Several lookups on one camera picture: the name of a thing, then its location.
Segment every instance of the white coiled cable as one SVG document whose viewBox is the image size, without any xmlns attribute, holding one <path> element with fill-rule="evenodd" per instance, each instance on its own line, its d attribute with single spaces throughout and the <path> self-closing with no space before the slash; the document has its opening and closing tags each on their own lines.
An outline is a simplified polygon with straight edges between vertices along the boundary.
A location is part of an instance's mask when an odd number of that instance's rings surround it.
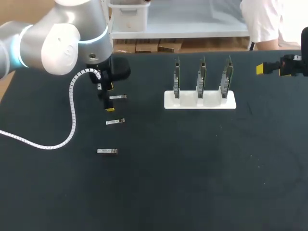
<svg viewBox="0 0 308 231">
<path fill-rule="evenodd" d="M 33 143 L 31 141 L 28 141 L 20 136 L 16 136 L 14 134 L 11 134 L 9 132 L 6 132 L 6 131 L 2 131 L 0 130 L 0 134 L 1 135 L 4 135 L 4 136 L 8 136 L 8 137 L 11 137 L 13 139 L 16 139 L 18 141 L 21 141 L 23 143 L 26 143 L 26 144 L 29 144 L 33 147 L 36 147 L 36 148 L 39 148 L 39 149 L 44 149 L 44 150 L 54 150 L 54 149 L 58 149 L 58 148 L 62 148 L 63 146 L 65 146 L 66 144 L 68 144 L 74 133 L 75 133 L 75 130 L 76 130 L 76 114 L 75 114 L 75 106 L 74 106 L 74 98 L 73 98 L 73 89 L 74 89 L 74 85 L 77 81 L 77 79 L 82 76 L 83 74 L 85 73 L 89 73 L 89 72 L 92 72 L 96 75 L 96 77 L 98 79 L 101 79 L 101 74 L 95 70 L 95 69 L 84 69 L 82 71 L 79 71 L 75 76 L 74 78 L 72 79 L 71 81 L 71 84 L 69 86 L 69 103 L 71 105 L 71 112 L 72 112 L 72 129 L 71 129 L 71 132 L 69 133 L 68 137 L 66 138 L 65 141 L 63 141 L 62 143 L 58 144 L 58 145 L 55 145 L 55 146 L 44 146 L 44 145 L 39 145 L 39 144 L 36 144 L 36 143 Z"/>
</svg>

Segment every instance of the black table surface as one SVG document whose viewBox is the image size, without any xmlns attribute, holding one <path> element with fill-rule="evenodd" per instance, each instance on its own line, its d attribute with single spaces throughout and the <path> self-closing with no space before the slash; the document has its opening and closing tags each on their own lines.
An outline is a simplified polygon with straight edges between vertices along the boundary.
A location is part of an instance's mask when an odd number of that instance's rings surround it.
<svg viewBox="0 0 308 231">
<path fill-rule="evenodd" d="M 74 90 L 77 130 L 45 151 L 0 136 L 0 230 L 286 231 L 308 229 L 308 78 L 256 76 L 288 52 L 125 55 L 129 80 L 104 111 L 87 76 Z M 231 55 L 237 108 L 164 109 L 180 57 L 181 90 L 193 90 L 200 59 L 218 89 Z M 0 129 L 43 145 L 71 128 L 64 77 L 17 71 L 0 104 Z M 106 120 L 126 123 L 107 126 Z M 117 157 L 96 154 L 117 148 Z"/>
</svg>

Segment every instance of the white stand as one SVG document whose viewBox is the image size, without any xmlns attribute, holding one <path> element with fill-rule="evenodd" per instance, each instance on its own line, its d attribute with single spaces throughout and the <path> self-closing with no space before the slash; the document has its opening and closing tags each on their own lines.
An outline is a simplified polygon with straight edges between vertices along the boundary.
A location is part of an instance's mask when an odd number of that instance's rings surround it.
<svg viewBox="0 0 308 231">
<path fill-rule="evenodd" d="M 174 91 L 165 91 L 166 109 L 201 109 L 201 110 L 233 110 L 236 102 L 233 91 L 228 92 L 228 97 L 223 99 L 220 87 L 218 90 L 205 90 L 203 99 L 198 98 L 196 90 L 181 90 L 180 98 L 174 98 Z"/>
</svg>

